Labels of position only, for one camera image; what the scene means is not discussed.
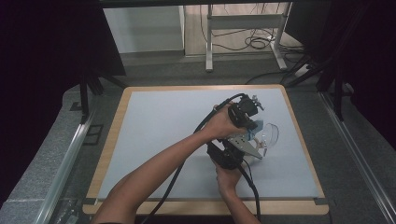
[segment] table frame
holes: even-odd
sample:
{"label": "table frame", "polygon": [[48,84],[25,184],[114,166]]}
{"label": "table frame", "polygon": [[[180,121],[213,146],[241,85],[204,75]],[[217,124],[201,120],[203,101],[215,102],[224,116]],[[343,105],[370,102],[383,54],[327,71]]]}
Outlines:
{"label": "table frame", "polygon": [[[302,143],[303,151],[318,189],[318,198],[306,199],[269,199],[261,200],[261,208],[263,215],[326,215],[329,212],[329,205],[325,199],[322,187],[318,181],[315,168],[306,148],[303,135],[301,134],[297,120],[292,111],[288,95],[285,89],[280,85],[251,85],[251,86],[169,86],[169,87],[130,87],[125,89],[120,99],[120,104],[111,125],[107,140],[98,162],[95,174],[92,178],[86,200],[83,204],[83,211],[86,214],[93,215],[99,209],[102,202],[97,200],[99,190],[101,188],[103,179],[105,178],[108,165],[110,164],[114,148],[117,144],[120,127],[123,122],[125,112],[127,110],[131,94],[134,91],[195,91],[195,90],[247,90],[247,89],[281,89],[285,102],[288,106],[291,119],[296,128],[296,132]],[[137,210],[138,215],[149,214],[158,202],[144,202]],[[256,213],[255,201],[244,201],[247,208],[253,213]],[[226,204],[219,200],[205,200],[205,201],[184,201],[184,202],[165,202],[158,210],[158,215],[200,215],[200,216],[221,216],[230,215]]]}
{"label": "table frame", "polygon": [[213,46],[212,30],[231,30],[231,29],[260,29],[276,28],[276,36],[268,36],[270,47],[274,53],[280,70],[287,70],[288,67],[279,51],[280,38],[285,30],[286,20],[289,16],[291,3],[285,5],[281,14],[264,15],[227,15],[215,16],[212,14],[213,5],[207,6],[207,41],[206,41],[206,72],[213,71]]}

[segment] metal rail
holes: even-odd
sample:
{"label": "metal rail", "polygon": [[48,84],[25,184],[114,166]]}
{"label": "metal rail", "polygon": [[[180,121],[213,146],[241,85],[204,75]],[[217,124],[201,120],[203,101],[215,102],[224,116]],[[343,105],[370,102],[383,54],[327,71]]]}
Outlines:
{"label": "metal rail", "polygon": [[59,167],[56,176],[54,177],[51,186],[49,187],[49,191],[44,199],[44,202],[41,204],[41,207],[37,213],[35,224],[43,224],[49,223],[53,210],[56,206],[56,203],[61,196],[62,191],[64,190],[64,185],[66,183],[67,178],[70,175],[70,172],[73,168],[74,162],[78,155],[78,152],[81,148],[81,145],[84,141],[85,135],[87,134],[88,129],[90,128],[92,118],[97,110],[97,99],[95,97],[92,100],[92,112],[88,116],[85,123],[81,123],[78,125],[76,133],[70,143],[69,148],[67,149],[64,159]]}
{"label": "metal rail", "polygon": [[343,121],[340,121],[339,118],[333,112],[332,100],[330,99],[329,95],[327,93],[320,92],[319,96],[323,100],[323,103],[326,105],[330,117],[332,118],[332,122],[334,123],[337,131],[340,133],[341,137],[343,138],[346,144],[346,148],[351,154],[352,159],[356,162],[356,165],[358,166],[358,169],[361,172],[361,176],[366,182],[366,185],[369,188],[369,190],[372,192],[375,201],[378,204],[379,209],[381,210],[382,214],[384,215],[385,219],[389,224],[395,224],[396,210],[391,199],[389,198],[388,194],[385,192],[381,183],[375,177],[375,174],[373,173],[366,159],[364,159],[358,145],[356,144],[355,140],[350,134],[347,126]]}

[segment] hand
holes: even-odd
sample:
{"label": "hand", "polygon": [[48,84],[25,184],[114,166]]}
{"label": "hand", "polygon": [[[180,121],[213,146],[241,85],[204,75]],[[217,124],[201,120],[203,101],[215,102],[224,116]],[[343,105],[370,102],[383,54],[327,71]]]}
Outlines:
{"label": "hand", "polygon": [[236,128],[228,116],[228,107],[224,106],[212,119],[205,125],[203,130],[209,132],[212,139],[226,138],[235,133],[245,133],[245,128]]}
{"label": "hand", "polygon": [[215,161],[216,173],[218,174],[217,180],[219,185],[219,193],[223,199],[236,196],[236,184],[241,178],[241,172],[238,169],[227,170],[221,168]]}

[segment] metal stand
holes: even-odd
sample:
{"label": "metal stand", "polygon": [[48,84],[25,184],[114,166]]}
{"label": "metal stand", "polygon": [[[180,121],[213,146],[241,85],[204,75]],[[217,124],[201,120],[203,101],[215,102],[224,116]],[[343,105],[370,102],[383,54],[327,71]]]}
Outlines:
{"label": "metal stand", "polygon": [[285,29],[289,15],[290,3],[286,3],[282,14],[266,15],[237,15],[237,16],[213,16],[212,5],[207,6],[207,43],[206,43],[206,72],[213,71],[212,30],[231,29],[259,29],[277,28],[275,42],[271,42],[271,49],[275,54],[276,61],[281,70],[288,67],[279,51],[279,42]]}
{"label": "metal stand", "polygon": [[128,87],[127,84],[119,81],[118,79],[114,78],[111,75],[108,75],[104,72],[100,72],[98,70],[91,70],[85,69],[80,74],[80,85],[79,85],[79,94],[81,99],[81,108],[82,108],[82,118],[81,124],[84,124],[87,120],[87,117],[90,115],[90,109],[88,104],[88,88],[90,88],[91,92],[94,95],[102,95],[104,88],[102,83],[99,80],[99,77],[103,77],[106,80],[112,82],[113,84],[125,89]]}

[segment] black wire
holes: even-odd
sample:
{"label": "black wire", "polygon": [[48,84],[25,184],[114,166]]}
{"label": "black wire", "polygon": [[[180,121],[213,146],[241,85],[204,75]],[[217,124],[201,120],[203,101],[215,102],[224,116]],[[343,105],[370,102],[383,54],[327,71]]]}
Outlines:
{"label": "black wire", "polygon": [[284,71],[284,72],[272,72],[272,73],[260,74],[260,75],[257,75],[257,76],[255,76],[255,77],[249,79],[247,82],[245,82],[245,85],[248,85],[249,82],[251,82],[252,80],[254,80],[254,79],[256,79],[256,78],[259,78],[259,77],[264,77],[264,76],[268,76],[268,75],[276,75],[276,74],[285,74],[285,73],[288,73],[288,72],[287,72],[287,71]]}
{"label": "black wire", "polygon": [[[200,5],[200,7],[199,7],[199,12],[200,12],[200,23],[201,23],[202,36],[203,36],[205,42],[207,43],[207,39],[206,39],[205,32],[204,32],[204,26],[203,26],[203,23],[202,23],[202,5]],[[222,35],[231,35],[231,34],[236,34],[236,33],[240,33],[240,32],[245,32],[245,31],[248,31],[248,30],[250,30],[250,29],[238,30],[238,31],[234,31],[234,32],[230,32],[230,33],[226,33],[226,34],[222,34]],[[225,47],[225,46],[220,45],[220,44],[212,44],[212,46],[217,46],[217,47],[220,47],[220,48],[233,50],[233,51],[239,51],[239,50],[242,50],[242,49],[247,49],[248,47],[251,47],[253,49],[265,49],[269,45],[269,43],[271,42],[267,38],[263,38],[263,37],[260,37],[260,36],[254,36],[256,34],[256,31],[257,31],[256,29],[250,30],[250,31],[252,32],[251,35],[245,39],[245,44],[246,45],[244,47],[240,48],[240,49],[231,49],[231,48]],[[262,44],[262,46],[257,47],[257,46],[253,45],[253,44],[257,44],[257,43]]]}
{"label": "black wire", "polygon": [[304,53],[301,53],[301,52],[293,52],[293,53],[285,53],[284,54],[284,58],[285,58],[285,60],[286,61],[288,61],[288,62],[291,62],[291,63],[298,63],[299,61],[293,61],[293,60],[291,60],[290,58],[288,58],[288,55],[290,55],[290,54],[304,54]]}
{"label": "black wire", "polygon": [[256,201],[256,213],[257,213],[256,218],[260,222],[262,222],[262,211],[260,209],[259,192],[257,192],[256,186],[254,186],[253,181],[248,177],[248,174],[246,173],[246,171],[244,170],[244,168],[242,168],[242,166],[240,164],[238,165],[238,170],[241,172],[242,176],[246,179],[248,185],[253,190],[254,198]]}
{"label": "black wire", "polygon": [[329,209],[329,220],[330,220],[330,224],[332,224],[332,212],[330,211],[330,209]]}
{"label": "black wire", "polygon": [[[231,98],[226,99],[225,101],[223,101],[220,105],[216,106],[215,108],[213,108],[212,111],[210,111],[210,113],[201,121],[201,123],[198,125],[198,127],[195,129],[195,133],[200,131],[205,124],[207,124],[207,122],[219,111],[221,110],[225,105],[227,105],[228,103],[231,102],[231,100],[239,97],[239,96],[244,96],[244,93],[238,93],[236,95],[234,95]],[[163,205],[163,203],[165,202],[166,198],[168,197],[169,193],[172,190],[172,187],[175,185],[175,182],[178,178],[178,175],[180,174],[181,169],[183,168],[184,162],[182,162],[176,169],[176,172],[174,174],[174,176],[172,177],[171,182],[169,183],[168,188],[166,189],[165,194],[163,195],[163,197],[161,198],[161,200],[157,203],[157,205],[155,206],[155,208],[151,211],[150,214],[148,214],[148,216],[146,216],[146,218],[141,222],[141,224],[144,224],[146,222],[148,222],[154,215],[155,213],[158,211],[158,209],[160,209],[160,207]]]}
{"label": "black wire", "polygon": [[268,3],[264,3],[264,5],[262,5],[262,14],[264,14],[265,9],[267,8]]}
{"label": "black wire", "polygon": [[289,48],[289,49],[301,49],[304,47],[304,46],[284,46],[282,44],[279,44],[279,46],[283,47],[283,48]]}
{"label": "black wire", "polygon": [[[254,8],[256,8],[256,7],[258,7],[258,6],[259,6],[259,4],[258,4],[258,3],[256,3],[256,6],[254,6]],[[253,9],[251,9],[251,11],[250,11],[250,13],[249,13],[249,14],[251,14],[251,13],[253,12],[254,8],[253,8]]]}
{"label": "black wire", "polygon": [[306,63],[309,63],[312,59],[311,57],[308,57],[307,60],[304,61],[306,54],[290,69],[290,72],[285,74],[282,79],[280,80],[279,84],[282,86],[286,86],[286,84],[284,83],[286,78],[295,74],[298,70],[300,70],[300,68],[302,68]]}
{"label": "black wire", "polygon": [[280,3],[277,4],[276,13],[279,10]]}
{"label": "black wire", "polygon": [[225,8],[225,5],[226,5],[226,4],[224,4],[224,10],[227,12],[227,15],[230,15],[230,14],[228,13],[228,11],[227,11],[227,8]]}
{"label": "black wire", "polygon": [[268,30],[266,30],[266,29],[258,29],[257,31],[262,31],[262,32],[265,32],[265,33],[267,33],[268,35],[272,35],[272,33],[271,32],[269,32]]}
{"label": "black wire", "polygon": [[279,48],[281,53],[288,53],[288,54],[308,54],[304,50],[298,50],[298,49],[283,49]]}
{"label": "black wire", "polygon": [[245,159],[242,159],[242,160],[244,160],[245,164],[247,165],[247,168],[248,168],[248,173],[249,173],[249,175],[250,175],[251,182],[253,182],[253,176],[251,175],[250,166],[248,165],[248,162],[247,162],[247,161],[245,161]]}
{"label": "black wire", "polygon": [[279,49],[283,52],[295,52],[295,53],[307,53],[305,49],[302,48],[293,48],[293,47],[285,47],[283,45],[279,45]]}

